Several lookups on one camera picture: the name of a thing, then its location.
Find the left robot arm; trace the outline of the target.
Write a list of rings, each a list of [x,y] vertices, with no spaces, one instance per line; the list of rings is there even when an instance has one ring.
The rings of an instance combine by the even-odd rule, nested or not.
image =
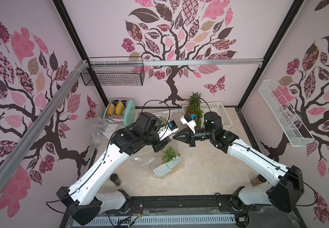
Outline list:
[[[178,130],[175,121],[168,122],[162,128],[158,128],[157,123],[157,116],[142,112],[134,123],[113,133],[104,154],[78,181],[57,191],[68,214],[79,225],[88,224],[102,212],[128,210],[130,196],[124,190],[105,194],[98,191],[131,155],[147,145],[159,152],[170,142],[169,135]]]

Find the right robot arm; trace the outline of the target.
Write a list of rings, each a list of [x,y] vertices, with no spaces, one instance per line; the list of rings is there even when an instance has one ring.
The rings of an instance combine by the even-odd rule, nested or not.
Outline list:
[[[304,193],[302,172],[298,167],[287,167],[251,148],[236,134],[225,130],[221,117],[215,112],[204,115],[203,128],[196,128],[194,117],[190,114],[181,117],[187,128],[175,134],[175,140],[190,147],[195,147],[196,141],[208,140],[215,148],[254,169],[268,183],[264,187],[238,187],[230,200],[235,210],[241,211],[249,205],[273,205],[282,212],[290,213],[296,207]]]

